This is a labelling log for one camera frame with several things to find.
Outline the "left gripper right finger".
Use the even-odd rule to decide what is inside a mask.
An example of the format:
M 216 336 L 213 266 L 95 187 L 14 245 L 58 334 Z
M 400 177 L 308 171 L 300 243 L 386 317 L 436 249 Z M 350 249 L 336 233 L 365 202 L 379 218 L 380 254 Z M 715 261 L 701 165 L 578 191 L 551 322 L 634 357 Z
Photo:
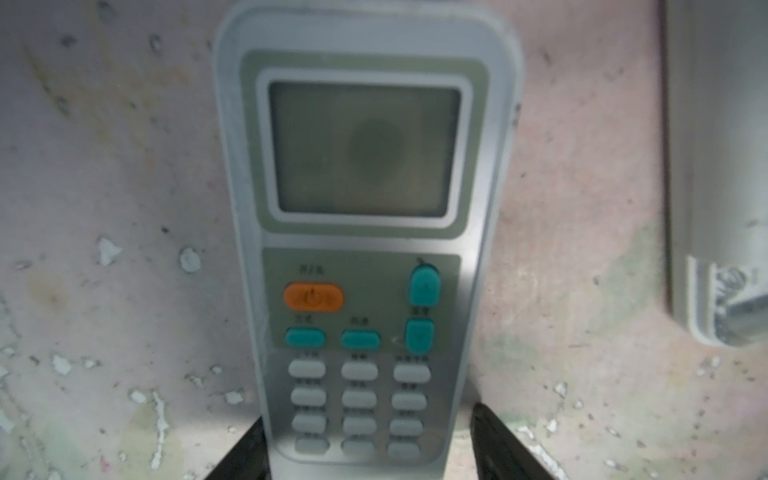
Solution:
M 554 479 L 487 405 L 473 406 L 469 429 L 479 480 Z

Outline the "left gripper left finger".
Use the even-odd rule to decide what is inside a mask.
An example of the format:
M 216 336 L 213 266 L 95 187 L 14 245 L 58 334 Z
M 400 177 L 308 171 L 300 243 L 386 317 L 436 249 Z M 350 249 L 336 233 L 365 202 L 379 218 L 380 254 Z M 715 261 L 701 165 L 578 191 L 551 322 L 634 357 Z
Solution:
M 268 445 L 259 418 L 207 475 L 206 480 L 269 480 Z

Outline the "white remote control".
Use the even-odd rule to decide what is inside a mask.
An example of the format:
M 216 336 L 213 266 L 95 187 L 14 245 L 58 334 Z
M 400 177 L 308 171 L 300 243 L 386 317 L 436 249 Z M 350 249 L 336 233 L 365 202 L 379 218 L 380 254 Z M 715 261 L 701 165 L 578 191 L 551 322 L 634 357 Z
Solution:
M 464 1 L 243 1 L 214 47 L 273 479 L 440 479 L 521 109 Z
M 666 1 L 671 313 L 697 341 L 767 338 L 767 5 Z

